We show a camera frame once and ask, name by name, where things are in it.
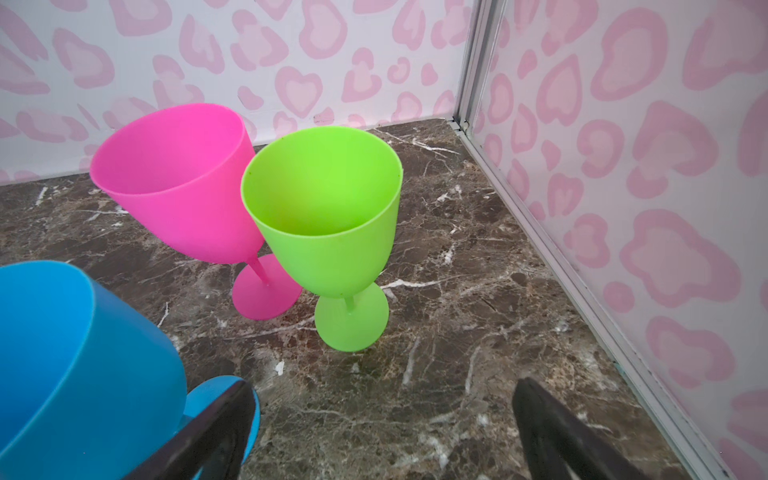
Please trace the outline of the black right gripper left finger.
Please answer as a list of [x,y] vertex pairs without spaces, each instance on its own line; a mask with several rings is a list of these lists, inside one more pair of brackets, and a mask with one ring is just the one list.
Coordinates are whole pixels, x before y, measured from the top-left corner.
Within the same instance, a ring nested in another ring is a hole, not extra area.
[[257,393],[243,379],[210,379],[186,399],[176,434],[128,479],[237,479],[257,439]]

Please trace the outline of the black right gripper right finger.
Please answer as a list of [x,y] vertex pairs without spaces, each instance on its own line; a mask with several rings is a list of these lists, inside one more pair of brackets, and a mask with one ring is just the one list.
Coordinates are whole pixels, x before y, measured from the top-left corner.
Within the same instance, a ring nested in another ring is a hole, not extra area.
[[647,477],[534,379],[517,382],[512,407],[533,479]]

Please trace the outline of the blue wine glass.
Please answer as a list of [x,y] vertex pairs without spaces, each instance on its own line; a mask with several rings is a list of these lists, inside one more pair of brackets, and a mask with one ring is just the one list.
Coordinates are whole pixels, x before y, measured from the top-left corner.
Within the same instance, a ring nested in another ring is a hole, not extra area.
[[180,428],[180,355],[77,267],[1,270],[1,475],[128,479]]

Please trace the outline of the green wine glass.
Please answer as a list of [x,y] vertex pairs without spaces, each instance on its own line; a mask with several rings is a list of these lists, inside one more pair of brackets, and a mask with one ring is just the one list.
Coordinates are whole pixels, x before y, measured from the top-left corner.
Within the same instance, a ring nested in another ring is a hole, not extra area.
[[403,180],[389,144],[343,126],[288,134],[243,174],[247,212],[289,276],[317,295],[315,328],[335,350],[364,350],[387,326],[376,280],[393,249]]

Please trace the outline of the magenta wine glass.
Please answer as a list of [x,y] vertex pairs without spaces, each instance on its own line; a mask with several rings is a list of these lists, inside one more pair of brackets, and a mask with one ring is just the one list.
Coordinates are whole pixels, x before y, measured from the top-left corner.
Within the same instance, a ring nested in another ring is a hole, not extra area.
[[287,312],[302,293],[246,211],[241,181],[255,151],[243,118],[217,104],[148,114],[97,150],[93,182],[163,243],[191,258],[242,264],[232,301],[251,320]]

